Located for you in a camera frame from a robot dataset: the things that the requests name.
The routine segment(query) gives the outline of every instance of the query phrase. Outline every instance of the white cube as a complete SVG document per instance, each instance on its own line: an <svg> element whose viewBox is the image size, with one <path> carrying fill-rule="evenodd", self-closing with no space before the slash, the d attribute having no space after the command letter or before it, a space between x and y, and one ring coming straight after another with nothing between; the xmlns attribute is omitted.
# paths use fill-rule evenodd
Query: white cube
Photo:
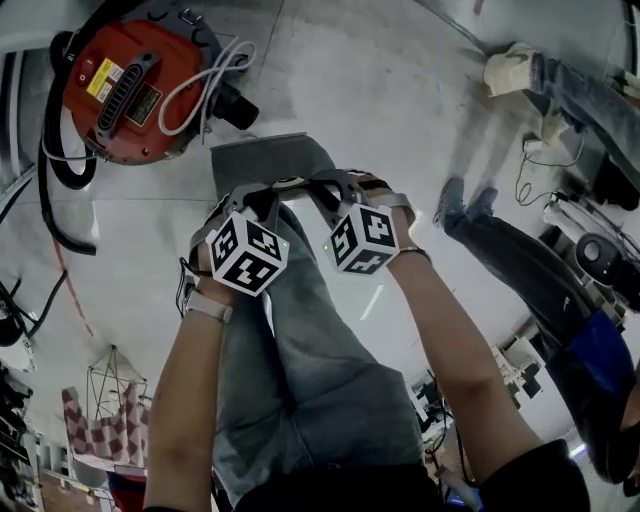
<svg viewBox="0 0 640 512"><path fill-rule="evenodd" d="M375 274L400 252L391 208L353 205L324 249L340 272Z"/></svg>
<svg viewBox="0 0 640 512"><path fill-rule="evenodd" d="M252 297L287 268L289 243L238 212L206 241L213 278Z"/></svg>

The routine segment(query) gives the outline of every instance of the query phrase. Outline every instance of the yellow label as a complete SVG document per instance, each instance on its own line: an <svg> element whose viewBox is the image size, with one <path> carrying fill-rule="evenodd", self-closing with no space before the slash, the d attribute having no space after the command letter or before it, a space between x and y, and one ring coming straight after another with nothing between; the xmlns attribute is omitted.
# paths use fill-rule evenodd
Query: yellow label
<svg viewBox="0 0 640 512"><path fill-rule="evenodd" d="M104 61L100 65L100 68L98 69L98 72L94 75L91 83L89 84L89 87L87 88L87 92L91 94L91 96L93 96L94 98L98 97L100 91L102 90L102 86L107 81L107 78L109 78L109 72L111 71L111 68L115 65L116 64L113 61L104 59Z"/></svg>

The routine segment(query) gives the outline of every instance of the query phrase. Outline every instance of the vent grille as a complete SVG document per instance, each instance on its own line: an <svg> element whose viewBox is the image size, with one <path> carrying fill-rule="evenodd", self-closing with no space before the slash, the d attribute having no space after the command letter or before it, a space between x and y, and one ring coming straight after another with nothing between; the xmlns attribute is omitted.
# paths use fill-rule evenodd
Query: vent grille
<svg viewBox="0 0 640 512"><path fill-rule="evenodd" d="M111 130L118 117L124 110L127 99L136 89L143 76L142 66L133 64L129 66L118 80L113 92L109 96L109 101L103 107L98 119L98 128L102 131Z"/></svg>

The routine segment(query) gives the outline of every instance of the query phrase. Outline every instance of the blue jeans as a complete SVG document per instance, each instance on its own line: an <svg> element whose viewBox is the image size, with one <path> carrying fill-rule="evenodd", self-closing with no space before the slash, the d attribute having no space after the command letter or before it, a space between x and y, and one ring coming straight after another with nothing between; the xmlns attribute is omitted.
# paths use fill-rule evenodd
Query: blue jeans
<svg viewBox="0 0 640 512"><path fill-rule="evenodd" d="M402 375L379 364L342 321L284 206L276 232L290 252L268 288L274 332L262 300L242 296L222 347L214 469L234 507L295 471L422 460Z"/></svg>
<svg viewBox="0 0 640 512"><path fill-rule="evenodd" d="M611 160L640 190L640 111L607 84L541 53L533 57L531 75L530 91L553 100L591 128Z"/></svg>

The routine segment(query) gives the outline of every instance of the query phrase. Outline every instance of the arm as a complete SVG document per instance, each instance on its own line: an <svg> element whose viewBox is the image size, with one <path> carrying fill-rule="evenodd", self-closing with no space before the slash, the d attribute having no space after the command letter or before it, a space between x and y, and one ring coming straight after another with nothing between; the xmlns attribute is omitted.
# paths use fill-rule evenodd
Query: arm
<svg viewBox="0 0 640 512"><path fill-rule="evenodd" d="M397 209L394 223L400 247L415 245ZM478 481L541 446L509 397L489 345L427 259L404 253L389 270L409 303Z"/></svg>
<svg viewBox="0 0 640 512"><path fill-rule="evenodd" d="M233 294L212 279L198 291L231 305ZM223 325L187 313L156 390L149 422L149 478L145 507L182 512L211 509L218 364Z"/></svg>

